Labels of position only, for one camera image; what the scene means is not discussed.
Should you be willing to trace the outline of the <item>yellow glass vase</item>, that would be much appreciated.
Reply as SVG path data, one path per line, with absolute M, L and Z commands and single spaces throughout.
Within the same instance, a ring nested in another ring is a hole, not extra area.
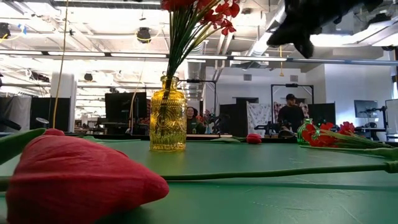
M 187 139 L 187 99 L 177 90 L 178 78 L 162 76 L 162 89 L 150 100 L 150 150 L 182 152 Z

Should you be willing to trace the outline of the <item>small black monitor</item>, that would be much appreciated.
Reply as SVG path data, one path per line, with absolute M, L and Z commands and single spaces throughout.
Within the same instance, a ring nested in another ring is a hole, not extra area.
M 356 118 L 377 118 L 378 102 L 373 100 L 354 100 Z

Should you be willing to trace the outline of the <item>colourful floral cloth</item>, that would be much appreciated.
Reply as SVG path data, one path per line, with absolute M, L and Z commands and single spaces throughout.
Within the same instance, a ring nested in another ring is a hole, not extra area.
M 299 105 L 287 105 L 274 103 L 274 118 L 278 123 L 289 123 L 293 125 L 301 125 L 305 118 L 309 118 L 308 105 L 300 103 Z

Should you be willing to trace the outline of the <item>black ceiling dome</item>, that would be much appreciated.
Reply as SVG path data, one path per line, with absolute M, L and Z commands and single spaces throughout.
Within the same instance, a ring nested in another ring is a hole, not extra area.
M 140 27 L 136 38 L 140 43 L 148 44 L 151 41 L 150 29 L 148 27 Z

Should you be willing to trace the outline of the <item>red poppy bunch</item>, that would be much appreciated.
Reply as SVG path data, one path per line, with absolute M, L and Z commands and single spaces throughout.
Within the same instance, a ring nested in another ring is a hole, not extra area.
M 166 103 L 172 77 L 190 52 L 207 37 L 220 30 L 223 35 L 236 31 L 231 18 L 239 14 L 239 0 L 161 0 L 163 10 L 169 12 L 169 62 L 165 93 L 157 124 L 165 126 Z
M 392 148 L 386 143 L 376 142 L 354 133 L 353 123 L 345 121 L 340 125 L 337 132 L 332 131 L 333 124 L 321 124 L 316 127 L 316 131 L 309 141 L 309 146 L 312 147 L 333 147 L 333 148 L 347 148 L 347 149 L 377 149 L 377 148 Z

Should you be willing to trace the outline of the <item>green table mat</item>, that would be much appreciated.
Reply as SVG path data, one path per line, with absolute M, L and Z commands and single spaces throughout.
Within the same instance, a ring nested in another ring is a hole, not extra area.
M 152 152 L 147 141 L 108 141 L 160 175 L 381 164 L 379 157 L 297 144 L 188 142 Z M 101 224 L 398 224 L 398 174 L 384 171 L 172 182 L 166 198 Z

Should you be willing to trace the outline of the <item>person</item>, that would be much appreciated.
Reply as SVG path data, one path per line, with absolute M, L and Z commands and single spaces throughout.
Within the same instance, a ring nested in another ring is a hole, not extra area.
M 296 97 L 291 93 L 286 96 L 286 105 L 279 110 L 278 123 L 282 129 L 291 129 L 296 133 L 303 124 L 305 116 L 295 100 Z
M 204 134 L 205 126 L 197 120 L 198 111 L 192 106 L 187 107 L 187 134 Z

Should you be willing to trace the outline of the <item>frame crossbar with lights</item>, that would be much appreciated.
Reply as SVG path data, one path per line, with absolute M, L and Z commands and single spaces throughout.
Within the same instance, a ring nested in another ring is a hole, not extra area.
M 67 58 L 111 58 L 111 59 L 169 59 L 169 54 L 140 54 L 140 53 L 113 53 L 113 52 L 61 52 L 38 50 L 4 50 L 0 55 L 26 56 L 26 57 L 67 57 Z M 237 60 L 248 62 L 283 62 L 283 63 L 323 63 L 347 65 L 377 65 L 398 66 L 398 61 L 390 60 L 363 60 L 363 59 L 323 59 L 323 58 L 295 58 L 295 57 L 252 57 L 234 55 L 188 55 L 188 60 Z

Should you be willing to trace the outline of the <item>orange tulip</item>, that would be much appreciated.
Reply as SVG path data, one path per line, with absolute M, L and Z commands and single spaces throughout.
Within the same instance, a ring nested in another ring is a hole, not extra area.
M 162 175 L 167 182 L 181 182 L 194 180 L 215 180 L 215 179 L 233 179 L 233 178 L 266 178 L 266 177 L 285 177 L 293 175 L 307 174 L 333 174 L 348 172 L 371 172 L 384 171 L 389 174 L 398 173 L 398 147 L 395 148 L 375 148 L 375 149 L 348 149 L 348 148 L 326 148 L 317 147 L 317 149 L 358 152 L 360 154 L 370 154 L 382 156 L 394 161 L 384 162 L 382 164 L 355 165 L 355 166 L 333 166 L 333 167 L 311 167 L 300 169 L 269 170 L 258 172 L 227 172 L 212 174 L 185 174 L 185 175 Z

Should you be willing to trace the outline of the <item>red tulip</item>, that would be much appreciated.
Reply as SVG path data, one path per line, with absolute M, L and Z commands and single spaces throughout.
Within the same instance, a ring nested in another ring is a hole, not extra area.
M 57 129 L 0 138 L 0 165 L 16 156 L 8 224 L 93 224 L 169 193 L 165 179 L 124 153 Z
M 244 137 L 221 137 L 217 139 L 212 139 L 214 142 L 230 142 L 230 143 L 248 143 L 248 144 L 260 144 L 262 142 L 262 138 L 258 134 L 248 134 L 245 138 Z

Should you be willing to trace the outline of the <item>white floral cloth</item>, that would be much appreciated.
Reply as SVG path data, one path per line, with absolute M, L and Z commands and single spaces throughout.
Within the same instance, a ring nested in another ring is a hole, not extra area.
M 248 118 L 248 133 L 259 134 L 264 137 L 265 130 L 254 128 L 258 125 L 266 125 L 271 121 L 271 105 L 263 103 L 246 103 L 247 118 Z

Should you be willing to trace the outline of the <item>green glass vase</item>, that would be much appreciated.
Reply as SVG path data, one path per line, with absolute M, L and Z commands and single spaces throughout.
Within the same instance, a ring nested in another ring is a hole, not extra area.
M 309 145 L 309 141 L 315 134 L 312 118 L 305 118 L 303 124 L 297 130 L 297 142 L 300 145 Z

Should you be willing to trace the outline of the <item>silver ventilation duct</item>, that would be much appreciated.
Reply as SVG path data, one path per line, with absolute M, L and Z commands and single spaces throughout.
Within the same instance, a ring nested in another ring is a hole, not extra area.
M 257 32 L 257 38 L 249 48 L 246 56 L 261 56 L 268 49 L 267 41 L 272 32 L 279 27 L 285 19 L 285 6 L 282 2 L 271 12 L 265 13 L 264 21 L 262 21 Z

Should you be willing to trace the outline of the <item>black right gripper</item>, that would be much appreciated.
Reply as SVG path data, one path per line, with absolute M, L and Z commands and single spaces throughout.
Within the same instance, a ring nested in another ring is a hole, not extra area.
M 303 0 L 284 0 L 286 17 L 272 33 L 267 45 L 294 44 L 304 58 L 311 58 L 314 45 L 310 38 L 322 32 L 322 25 L 333 21 L 341 22 L 342 17 L 357 6 L 364 6 L 369 12 L 383 0 L 311 0 L 308 9 L 311 14 L 302 15 Z

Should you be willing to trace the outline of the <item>large black monitor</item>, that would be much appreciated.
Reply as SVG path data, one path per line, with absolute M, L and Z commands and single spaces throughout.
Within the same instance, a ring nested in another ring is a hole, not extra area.
M 106 93 L 106 119 L 110 122 L 127 123 L 131 112 L 134 119 L 148 117 L 146 93 L 136 93 L 131 108 L 133 95 L 133 93 Z

